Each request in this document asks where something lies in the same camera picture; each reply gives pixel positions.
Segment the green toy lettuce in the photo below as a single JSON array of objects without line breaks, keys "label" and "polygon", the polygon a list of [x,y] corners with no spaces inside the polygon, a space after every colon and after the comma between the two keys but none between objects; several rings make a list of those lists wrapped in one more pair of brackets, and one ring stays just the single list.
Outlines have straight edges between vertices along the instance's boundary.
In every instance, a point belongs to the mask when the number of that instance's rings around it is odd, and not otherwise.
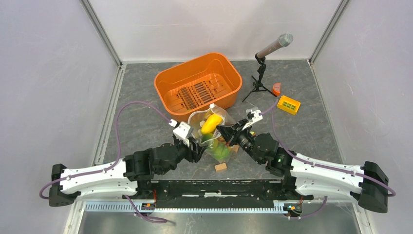
[{"label": "green toy lettuce", "polygon": [[226,162],[230,158],[230,148],[218,139],[214,139],[206,149],[206,153],[220,163]]}]

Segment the yellow toy mango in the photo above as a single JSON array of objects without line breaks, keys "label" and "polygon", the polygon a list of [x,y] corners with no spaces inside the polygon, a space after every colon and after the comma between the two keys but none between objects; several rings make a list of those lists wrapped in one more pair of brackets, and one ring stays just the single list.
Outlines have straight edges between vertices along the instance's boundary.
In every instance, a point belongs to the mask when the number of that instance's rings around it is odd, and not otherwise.
[{"label": "yellow toy mango", "polygon": [[223,118],[217,114],[210,115],[201,127],[201,134],[212,134],[216,127],[223,122]]}]

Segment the polka dot zip top bag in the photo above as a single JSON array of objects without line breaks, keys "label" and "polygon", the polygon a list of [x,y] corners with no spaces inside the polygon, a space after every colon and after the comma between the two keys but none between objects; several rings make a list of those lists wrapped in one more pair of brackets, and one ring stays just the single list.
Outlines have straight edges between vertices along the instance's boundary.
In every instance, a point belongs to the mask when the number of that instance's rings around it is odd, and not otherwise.
[{"label": "polka dot zip top bag", "polygon": [[189,116],[188,124],[193,128],[192,136],[205,148],[206,154],[219,163],[229,161],[232,148],[227,146],[217,128],[218,125],[235,124],[235,120],[225,109],[212,103],[206,110],[193,112]]}]

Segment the orange plastic basket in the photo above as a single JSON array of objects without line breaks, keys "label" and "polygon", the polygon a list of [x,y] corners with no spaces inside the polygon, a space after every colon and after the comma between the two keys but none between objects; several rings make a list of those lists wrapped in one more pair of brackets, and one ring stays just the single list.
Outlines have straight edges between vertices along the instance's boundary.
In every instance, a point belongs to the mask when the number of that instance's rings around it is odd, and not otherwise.
[{"label": "orange plastic basket", "polygon": [[212,103],[231,107],[242,84],[233,64],[217,52],[173,66],[154,79],[165,110],[177,121],[187,121],[193,112],[206,110]]}]

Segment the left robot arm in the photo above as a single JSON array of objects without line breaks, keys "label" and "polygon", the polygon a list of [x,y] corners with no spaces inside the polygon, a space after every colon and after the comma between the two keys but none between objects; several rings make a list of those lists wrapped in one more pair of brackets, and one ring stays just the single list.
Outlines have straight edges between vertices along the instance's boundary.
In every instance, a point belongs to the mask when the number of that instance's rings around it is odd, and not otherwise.
[{"label": "left robot arm", "polygon": [[150,197],[155,175],[175,170],[183,159],[197,163],[205,151],[193,137],[189,138],[189,145],[177,137],[173,141],[98,166],[70,169],[63,164],[53,165],[47,196],[49,206],[67,206],[87,197]]}]

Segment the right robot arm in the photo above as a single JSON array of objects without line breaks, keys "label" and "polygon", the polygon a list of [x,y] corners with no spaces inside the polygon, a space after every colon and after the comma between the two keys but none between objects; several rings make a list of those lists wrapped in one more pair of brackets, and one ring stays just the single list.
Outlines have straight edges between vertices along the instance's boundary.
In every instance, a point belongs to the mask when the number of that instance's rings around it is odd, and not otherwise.
[{"label": "right robot arm", "polygon": [[365,161],[363,165],[344,165],[310,158],[281,147],[269,133],[253,136],[247,124],[243,119],[216,129],[227,145],[239,146],[272,175],[282,177],[284,197],[348,198],[368,211],[387,213],[392,192],[389,178],[378,164]]}]

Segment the small tan wooden cube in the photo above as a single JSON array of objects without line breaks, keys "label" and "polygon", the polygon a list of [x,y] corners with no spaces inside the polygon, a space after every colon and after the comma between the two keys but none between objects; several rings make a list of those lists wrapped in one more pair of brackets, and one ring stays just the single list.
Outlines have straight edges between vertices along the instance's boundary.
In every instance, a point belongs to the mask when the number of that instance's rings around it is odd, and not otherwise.
[{"label": "small tan wooden cube", "polygon": [[239,145],[233,145],[230,147],[231,152],[237,153],[238,150],[239,150]]}]

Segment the tan wooden block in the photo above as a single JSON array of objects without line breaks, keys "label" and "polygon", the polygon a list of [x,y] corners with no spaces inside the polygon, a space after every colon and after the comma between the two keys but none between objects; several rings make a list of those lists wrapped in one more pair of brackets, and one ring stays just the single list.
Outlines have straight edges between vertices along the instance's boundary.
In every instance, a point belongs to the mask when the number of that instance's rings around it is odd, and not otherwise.
[{"label": "tan wooden block", "polygon": [[215,171],[216,172],[225,171],[226,169],[227,169],[226,163],[221,163],[221,164],[215,165]]}]

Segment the black microphone tripod stand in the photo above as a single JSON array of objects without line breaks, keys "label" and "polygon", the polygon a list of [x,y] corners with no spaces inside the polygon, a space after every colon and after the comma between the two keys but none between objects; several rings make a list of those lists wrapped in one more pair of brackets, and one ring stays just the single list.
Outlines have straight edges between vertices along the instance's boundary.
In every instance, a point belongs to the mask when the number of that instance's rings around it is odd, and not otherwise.
[{"label": "black microphone tripod stand", "polygon": [[271,95],[274,97],[277,97],[276,94],[272,92],[272,90],[269,90],[264,86],[262,83],[262,79],[264,76],[264,73],[266,71],[266,64],[265,64],[265,57],[259,58],[258,54],[255,55],[255,59],[257,60],[258,64],[260,65],[259,68],[257,69],[257,72],[259,74],[258,79],[256,79],[254,76],[251,76],[252,79],[254,80],[253,86],[254,88],[248,93],[248,95],[242,100],[242,102],[246,101],[246,99],[255,92],[269,92]]}]

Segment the yellow window toy brick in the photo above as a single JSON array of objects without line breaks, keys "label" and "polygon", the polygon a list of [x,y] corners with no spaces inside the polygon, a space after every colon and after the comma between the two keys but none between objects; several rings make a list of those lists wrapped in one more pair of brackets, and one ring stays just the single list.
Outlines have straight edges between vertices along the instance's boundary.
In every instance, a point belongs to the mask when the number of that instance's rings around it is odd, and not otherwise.
[{"label": "yellow window toy brick", "polygon": [[289,114],[296,115],[301,103],[285,95],[281,96],[278,101],[277,108]]}]

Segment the orange semicircle toy slice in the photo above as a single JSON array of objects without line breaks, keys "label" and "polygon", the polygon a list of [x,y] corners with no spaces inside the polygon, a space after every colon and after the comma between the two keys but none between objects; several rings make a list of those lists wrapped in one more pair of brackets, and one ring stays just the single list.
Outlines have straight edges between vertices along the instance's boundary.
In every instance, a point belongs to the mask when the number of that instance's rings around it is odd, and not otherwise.
[{"label": "orange semicircle toy slice", "polygon": [[279,96],[280,94],[281,94],[281,83],[275,83],[273,86],[272,86],[272,93],[275,95],[275,96]]}]

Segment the silver microphone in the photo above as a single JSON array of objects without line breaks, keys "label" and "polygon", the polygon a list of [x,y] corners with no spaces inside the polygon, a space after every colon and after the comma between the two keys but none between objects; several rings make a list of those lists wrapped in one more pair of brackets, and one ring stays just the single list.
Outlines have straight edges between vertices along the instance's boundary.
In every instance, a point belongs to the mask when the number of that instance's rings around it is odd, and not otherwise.
[{"label": "silver microphone", "polygon": [[291,33],[284,33],[278,37],[270,45],[266,46],[264,49],[260,50],[255,54],[257,59],[262,59],[265,56],[275,52],[278,49],[289,46],[293,42],[293,35]]}]

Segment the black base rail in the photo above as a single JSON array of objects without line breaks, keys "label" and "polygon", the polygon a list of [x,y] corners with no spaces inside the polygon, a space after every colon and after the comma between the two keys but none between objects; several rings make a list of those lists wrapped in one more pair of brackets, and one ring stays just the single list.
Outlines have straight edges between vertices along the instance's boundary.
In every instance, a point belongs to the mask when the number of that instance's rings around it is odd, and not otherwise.
[{"label": "black base rail", "polygon": [[153,199],[156,208],[270,208],[274,201],[312,200],[282,179],[158,180],[138,182],[131,199]]}]

